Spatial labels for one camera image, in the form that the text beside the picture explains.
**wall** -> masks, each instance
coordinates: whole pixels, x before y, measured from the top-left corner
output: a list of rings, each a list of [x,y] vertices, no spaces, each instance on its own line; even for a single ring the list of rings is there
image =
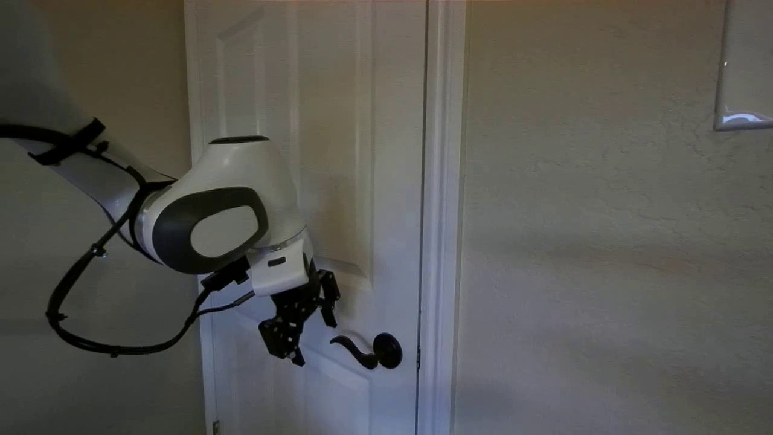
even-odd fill
[[[773,133],[721,0],[468,4],[453,431],[773,432]]]
[[[183,25],[179,0],[37,0],[72,95],[138,160],[188,166]],[[57,340],[47,293],[107,229],[96,206],[17,151],[0,145],[0,432],[202,432],[198,331],[150,358],[104,358]],[[85,275],[68,327],[104,340],[176,331],[192,281],[121,244]]]

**door handle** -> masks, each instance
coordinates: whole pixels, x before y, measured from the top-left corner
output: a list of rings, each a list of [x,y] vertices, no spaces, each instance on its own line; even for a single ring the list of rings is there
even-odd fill
[[[363,352],[353,338],[348,337],[335,337],[331,343],[343,346],[363,367],[375,371],[375,367],[387,367],[394,371],[403,363],[403,349],[392,333],[378,333],[372,340],[372,352]]]

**door frame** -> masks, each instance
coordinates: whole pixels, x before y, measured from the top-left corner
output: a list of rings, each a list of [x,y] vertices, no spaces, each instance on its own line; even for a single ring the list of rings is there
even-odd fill
[[[419,435],[452,432],[463,143],[465,0],[427,0],[419,247]]]

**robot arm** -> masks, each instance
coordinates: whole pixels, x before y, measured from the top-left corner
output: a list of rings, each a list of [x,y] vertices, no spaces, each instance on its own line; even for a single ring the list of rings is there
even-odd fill
[[[62,91],[46,47],[44,26],[21,0],[4,0],[0,15],[0,137],[21,145],[38,165],[64,177],[96,200],[113,222],[62,278],[47,302],[51,327],[72,346],[96,352],[150,352],[166,346],[102,346],[60,327],[68,290],[108,238],[143,251],[179,274],[202,275],[183,331],[213,309],[206,296],[232,281],[250,282],[254,296],[270,296],[278,314],[260,323],[269,351],[301,365],[301,323],[320,307],[328,327],[337,300],[331,274],[314,268],[314,251],[294,203],[291,180],[269,137],[213,140],[200,162],[180,180],[132,162],[104,133],[85,122]]]

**white door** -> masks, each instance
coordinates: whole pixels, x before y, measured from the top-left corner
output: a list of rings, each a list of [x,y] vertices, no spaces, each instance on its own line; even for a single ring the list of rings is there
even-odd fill
[[[314,314],[304,367],[264,349],[270,300],[202,322],[213,432],[416,432],[424,2],[188,0],[192,158],[269,135],[294,175],[317,262],[340,285],[337,331]],[[377,333],[395,371],[364,371]]]

